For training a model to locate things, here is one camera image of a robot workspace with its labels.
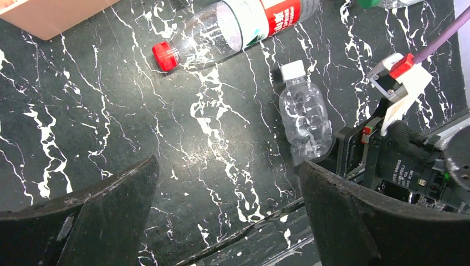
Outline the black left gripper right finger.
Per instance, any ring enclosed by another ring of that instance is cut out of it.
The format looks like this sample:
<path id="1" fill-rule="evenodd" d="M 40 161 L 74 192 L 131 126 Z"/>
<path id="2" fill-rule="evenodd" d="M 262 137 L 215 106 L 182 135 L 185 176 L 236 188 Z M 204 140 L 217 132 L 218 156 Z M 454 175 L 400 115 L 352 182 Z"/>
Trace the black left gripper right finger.
<path id="1" fill-rule="evenodd" d="M 322 265 L 468 265 L 469 217 L 405 203 L 312 163 L 298 168 Z"/>

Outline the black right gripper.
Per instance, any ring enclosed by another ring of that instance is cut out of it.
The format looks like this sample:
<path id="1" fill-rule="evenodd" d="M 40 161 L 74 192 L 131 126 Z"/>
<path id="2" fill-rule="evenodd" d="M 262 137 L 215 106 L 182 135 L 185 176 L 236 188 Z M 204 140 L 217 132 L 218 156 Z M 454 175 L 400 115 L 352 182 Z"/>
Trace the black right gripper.
<path id="1" fill-rule="evenodd" d="M 379 147 L 382 121 L 366 121 L 350 128 L 344 127 L 334 135 L 332 172 L 358 184 L 391 182 L 389 173 L 381 171 Z"/>

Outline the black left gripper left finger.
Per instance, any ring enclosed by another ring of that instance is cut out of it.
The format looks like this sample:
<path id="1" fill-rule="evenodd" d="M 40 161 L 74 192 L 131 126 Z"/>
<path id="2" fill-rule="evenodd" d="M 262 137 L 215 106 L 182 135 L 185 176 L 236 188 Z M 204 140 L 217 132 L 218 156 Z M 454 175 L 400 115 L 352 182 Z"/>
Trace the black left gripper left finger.
<path id="1" fill-rule="evenodd" d="M 150 157 L 80 191 L 1 212 L 1 264 L 136 265 L 158 178 Z"/>

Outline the clear unlabelled plastic bottle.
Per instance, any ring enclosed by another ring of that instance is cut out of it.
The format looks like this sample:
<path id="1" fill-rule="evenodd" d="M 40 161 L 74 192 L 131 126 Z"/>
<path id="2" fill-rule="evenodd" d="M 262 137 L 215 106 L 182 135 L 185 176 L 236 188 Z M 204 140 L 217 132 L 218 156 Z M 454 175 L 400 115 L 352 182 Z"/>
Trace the clear unlabelled plastic bottle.
<path id="1" fill-rule="evenodd" d="M 320 89 L 308 81 L 302 60 L 280 67 L 285 88 L 279 109 L 295 166 L 328 152 L 332 138 L 331 121 Z"/>

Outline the clear bottle red cap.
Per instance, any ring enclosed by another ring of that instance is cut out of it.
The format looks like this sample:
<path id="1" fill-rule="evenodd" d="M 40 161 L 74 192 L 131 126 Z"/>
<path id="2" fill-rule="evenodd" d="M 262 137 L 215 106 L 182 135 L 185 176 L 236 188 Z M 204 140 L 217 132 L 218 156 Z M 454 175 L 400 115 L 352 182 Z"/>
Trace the clear bottle red cap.
<path id="1" fill-rule="evenodd" d="M 225 60 L 308 18 L 319 1 L 217 1 L 185 22 L 152 53 L 163 71 Z"/>

